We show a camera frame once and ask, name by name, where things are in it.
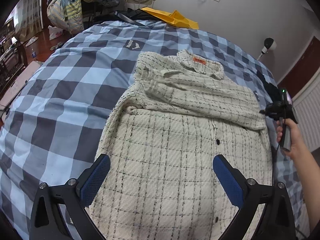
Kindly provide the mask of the person's right forearm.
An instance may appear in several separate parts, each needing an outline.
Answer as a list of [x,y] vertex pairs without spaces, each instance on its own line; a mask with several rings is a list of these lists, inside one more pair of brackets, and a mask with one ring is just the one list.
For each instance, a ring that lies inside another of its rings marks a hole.
[[299,153],[294,163],[302,184],[310,230],[319,223],[319,165],[309,151]]

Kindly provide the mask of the person's right hand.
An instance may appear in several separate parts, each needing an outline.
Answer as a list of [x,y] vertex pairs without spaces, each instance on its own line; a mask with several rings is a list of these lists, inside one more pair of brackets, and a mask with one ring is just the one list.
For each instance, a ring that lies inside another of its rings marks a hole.
[[284,153],[287,156],[289,156],[293,161],[297,161],[305,159],[311,154],[304,143],[298,125],[293,120],[283,119],[282,121],[277,121],[276,124],[277,142],[280,142],[281,138],[285,135],[284,125],[290,129],[291,150],[284,150]]

